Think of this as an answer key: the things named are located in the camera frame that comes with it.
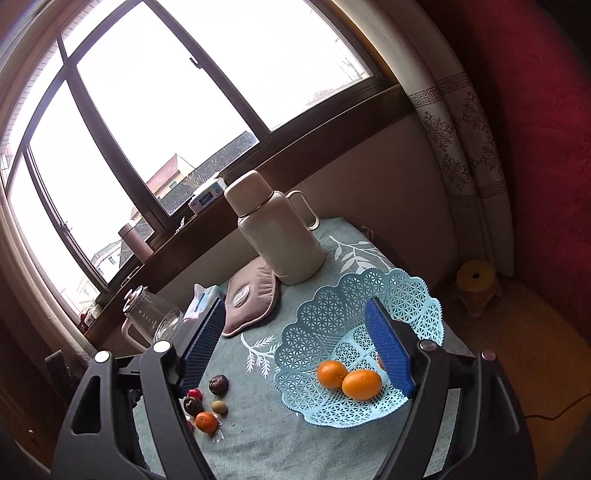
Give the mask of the large orange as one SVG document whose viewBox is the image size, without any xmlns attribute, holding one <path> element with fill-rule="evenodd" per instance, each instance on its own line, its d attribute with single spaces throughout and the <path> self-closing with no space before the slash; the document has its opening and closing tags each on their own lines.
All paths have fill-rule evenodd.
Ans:
<svg viewBox="0 0 591 480">
<path fill-rule="evenodd" d="M 382 389 L 382 378 L 373 370 L 355 370 L 342 380 L 342 392 L 356 401 L 376 397 Z"/>
</svg>

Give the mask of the red cherry tomato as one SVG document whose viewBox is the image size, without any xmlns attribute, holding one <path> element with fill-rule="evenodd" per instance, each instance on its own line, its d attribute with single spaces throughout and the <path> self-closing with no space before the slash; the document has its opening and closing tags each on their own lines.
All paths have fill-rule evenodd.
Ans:
<svg viewBox="0 0 591 480">
<path fill-rule="evenodd" d="M 204 396 L 202 395 L 201 391 L 198 388 L 190 389 L 187 392 L 187 396 L 196 400 L 201 401 Z"/>
</svg>

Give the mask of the dark passion fruit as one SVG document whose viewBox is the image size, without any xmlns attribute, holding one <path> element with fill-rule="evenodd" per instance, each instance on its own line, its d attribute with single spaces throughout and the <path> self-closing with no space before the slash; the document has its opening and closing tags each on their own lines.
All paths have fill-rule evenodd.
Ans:
<svg viewBox="0 0 591 480">
<path fill-rule="evenodd" d="M 208 380 L 208 389 L 214 396 L 223 397 L 229 390 L 228 377 L 223 374 L 211 377 Z"/>
<path fill-rule="evenodd" d="M 197 397 L 186 396 L 182 400 L 183 410 L 190 417 L 196 417 L 198 414 L 204 412 L 204 405 Z"/>
</svg>

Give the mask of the small brown longan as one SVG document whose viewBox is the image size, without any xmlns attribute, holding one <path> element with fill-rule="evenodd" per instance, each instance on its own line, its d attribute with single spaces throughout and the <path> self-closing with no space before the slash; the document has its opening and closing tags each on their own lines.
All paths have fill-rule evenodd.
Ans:
<svg viewBox="0 0 591 480">
<path fill-rule="evenodd" d="M 226 413 L 228 413 L 228 407 L 222 400 L 214 400 L 211 403 L 211 410 L 219 415 L 225 415 Z"/>
</svg>

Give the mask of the mandarin on table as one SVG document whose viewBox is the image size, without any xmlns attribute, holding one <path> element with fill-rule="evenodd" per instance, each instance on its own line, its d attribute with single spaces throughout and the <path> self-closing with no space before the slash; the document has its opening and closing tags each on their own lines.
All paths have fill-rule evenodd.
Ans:
<svg viewBox="0 0 591 480">
<path fill-rule="evenodd" d="M 216 416 L 211 412 L 200 412 L 194 417 L 194 425 L 205 434 L 214 434 L 219 426 Z"/>
</svg>

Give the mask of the glass electric kettle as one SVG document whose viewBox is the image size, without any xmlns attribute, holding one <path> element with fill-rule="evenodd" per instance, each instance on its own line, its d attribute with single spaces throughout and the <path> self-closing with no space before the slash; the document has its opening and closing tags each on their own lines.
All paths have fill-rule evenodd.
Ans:
<svg viewBox="0 0 591 480">
<path fill-rule="evenodd" d="M 140 352 L 155 342 L 170 340 L 182 324 L 182 311 L 145 286 L 130 289 L 124 300 L 121 333 Z"/>
</svg>

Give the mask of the small mandarin in basket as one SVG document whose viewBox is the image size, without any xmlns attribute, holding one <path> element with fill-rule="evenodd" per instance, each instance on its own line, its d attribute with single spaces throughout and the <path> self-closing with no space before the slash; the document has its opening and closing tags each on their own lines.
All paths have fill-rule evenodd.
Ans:
<svg viewBox="0 0 591 480">
<path fill-rule="evenodd" d="M 342 387 L 342 381 L 349 374 L 345 365 L 337 360 L 322 361 L 317 368 L 318 382 L 329 390 L 335 390 Z"/>
</svg>

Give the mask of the light blue plastic fruit basket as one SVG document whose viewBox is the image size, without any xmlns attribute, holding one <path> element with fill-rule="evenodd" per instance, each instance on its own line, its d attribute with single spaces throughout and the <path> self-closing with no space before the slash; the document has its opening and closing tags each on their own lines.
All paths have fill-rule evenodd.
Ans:
<svg viewBox="0 0 591 480">
<path fill-rule="evenodd" d="M 335 286 L 322 286 L 297 307 L 297 319 L 283 328 L 274 352 L 274 384 L 283 405 L 311 425 L 351 428 L 381 419 L 407 403 L 378 366 L 377 350 L 365 324 L 368 300 L 378 297 L 391 318 L 409 324 L 417 337 L 444 343 L 442 306 L 430 295 L 425 281 L 395 268 L 386 273 L 372 268 L 346 273 Z M 349 371 L 374 370 L 383 384 L 367 401 L 349 399 L 342 391 L 318 382 L 317 368 L 337 360 Z"/>
</svg>

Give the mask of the tissue pack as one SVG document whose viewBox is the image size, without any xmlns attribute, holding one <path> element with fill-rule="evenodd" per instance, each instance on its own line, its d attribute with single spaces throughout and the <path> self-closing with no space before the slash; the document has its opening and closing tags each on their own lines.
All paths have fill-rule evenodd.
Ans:
<svg viewBox="0 0 591 480">
<path fill-rule="evenodd" d="M 183 321 L 204 320 L 208 312 L 214 307 L 214 304 L 224 297 L 224 292 L 217 285 L 203 287 L 195 283 L 193 287 L 193 298 L 184 313 Z"/>
</svg>

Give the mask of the green leaf-pattern tablecloth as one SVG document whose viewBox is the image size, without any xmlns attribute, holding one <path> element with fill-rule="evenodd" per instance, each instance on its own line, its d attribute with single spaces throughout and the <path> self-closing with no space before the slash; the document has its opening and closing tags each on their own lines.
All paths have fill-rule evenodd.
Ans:
<svg viewBox="0 0 591 480">
<path fill-rule="evenodd" d="M 205 377 L 228 377 L 228 413 L 195 440 L 218 479 L 371 479 L 397 442 L 409 400 L 390 384 L 358 402 L 318 383 L 335 359 L 376 370 L 363 309 L 379 295 L 422 338 L 461 355 L 467 346 L 442 319 L 426 284 L 396 268 L 358 229 L 325 219 L 315 232 L 325 263 L 304 283 L 280 288 L 270 318 L 219 341 Z"/>
</svg>

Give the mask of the pink hot water bag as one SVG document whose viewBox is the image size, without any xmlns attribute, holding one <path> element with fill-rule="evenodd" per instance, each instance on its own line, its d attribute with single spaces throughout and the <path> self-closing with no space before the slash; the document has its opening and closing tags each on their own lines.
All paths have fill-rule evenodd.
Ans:
<svg viewBox="0 0 591 480">
<path fill-rule="evenodd" d="M 270 316 L 279 299 L 276 275 L 262 257 L 256 257 L 228 282 L 222 336 L 229 338 L 255 327 Z"/>
</svg>

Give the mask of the yellow plastic stool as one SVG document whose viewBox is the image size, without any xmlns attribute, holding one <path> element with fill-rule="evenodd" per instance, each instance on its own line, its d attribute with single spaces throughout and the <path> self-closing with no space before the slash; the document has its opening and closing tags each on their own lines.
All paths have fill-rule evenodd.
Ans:
<svg viewBox="0 0 591 480">
<path fill-rule="evenodd" d="M 485 260 L 466 262 L 457 273 L 456 294 L 471 316 L 481 316 L 494 298 L 501 298 L 494 266 Z"/>
</svg>

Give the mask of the cream thermos flask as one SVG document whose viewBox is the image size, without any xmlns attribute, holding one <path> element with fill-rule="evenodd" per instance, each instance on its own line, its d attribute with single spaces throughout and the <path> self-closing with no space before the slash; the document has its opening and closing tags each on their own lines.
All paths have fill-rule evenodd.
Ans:
<svg viewBox="0 0 591 480">
<path fill-rule="evenodd" d="M 325 249 L 312 234 L 320 227 L 320 218 L 308 206 L 314 222 L 305 222 L 291 202 L 294 196 L 308 204 L 300 190 L 284 194 L 273 189 L 256 170 L 243 174 L 224 191 L 238 215 L 238 230 L 286 285 L 307 281 L 325 263 Z"/>
</svg>

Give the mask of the white box on windowsill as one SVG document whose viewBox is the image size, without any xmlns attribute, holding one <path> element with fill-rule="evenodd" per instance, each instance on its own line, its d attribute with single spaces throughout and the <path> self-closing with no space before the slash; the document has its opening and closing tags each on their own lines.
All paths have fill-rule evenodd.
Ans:
<svg viewBox="0 0 591 480">
<path fill-rule="evenodd" d="M 188 202 L 189 209 L 195 215 L 198 215 L 208 205 L 211 205 L 215 199 L 221 197 L 225 189 L 224 179 L 219 177 L 208 179 L 193 192 Z"/>
</svg>

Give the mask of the beige patterned curtain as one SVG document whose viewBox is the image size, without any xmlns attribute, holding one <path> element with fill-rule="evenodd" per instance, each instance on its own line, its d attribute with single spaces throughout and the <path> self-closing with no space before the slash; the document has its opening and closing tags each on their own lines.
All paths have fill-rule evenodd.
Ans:
<svg viewBox="0 0 591 480">
<path fill-rule="evenodd" d="M 339 1 L 414 106 L 440 167 L 463 260 L 514 272 L 514 233 L 503 166 L 476 90 L 416 1 Z"/>
</svg>

